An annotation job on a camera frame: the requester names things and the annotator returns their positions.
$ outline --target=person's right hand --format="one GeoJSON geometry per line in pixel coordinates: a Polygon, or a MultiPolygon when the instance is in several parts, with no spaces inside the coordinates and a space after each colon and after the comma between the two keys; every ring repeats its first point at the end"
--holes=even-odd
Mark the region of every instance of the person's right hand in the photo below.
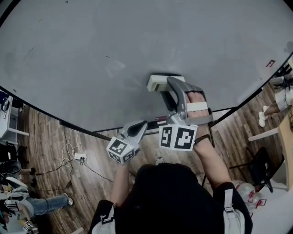
{"type": "MultiPolygon", "coordinates": [[[[198,92],[189,92],[186,94],[186,102],[187,103],[193,103],[193,102],[205,102],[205,98],[201,93],[198,92]]],[[[203,110],[203,111],[195,111],[195,112],[188,112],[188,117],[202,117],[202,116],[208,116],[209,111],[203,110]]],[[[199,138],[203,135],[207,134],[207,124],[199,125],[196,131],[196,137],[199,138]]]]}

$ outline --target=black shirt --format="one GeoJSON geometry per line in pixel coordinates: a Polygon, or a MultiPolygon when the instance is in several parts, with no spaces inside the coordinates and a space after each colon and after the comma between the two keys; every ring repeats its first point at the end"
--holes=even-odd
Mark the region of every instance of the black shirt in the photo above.
{"type": "MultiPolygon", "coordinates": [[[[243,213],[245,234],[250,234],[250,214],[232,183],[221,184],[211,196],[189,167],[144,165],[127,199],[115,210],[116,233],[224,233],[224,196],[230,188],[233,207],[243,213]]],[[[90,234],[100,216],[108,216],[112,205],[106,200],[99,202],[90,234]]]]}

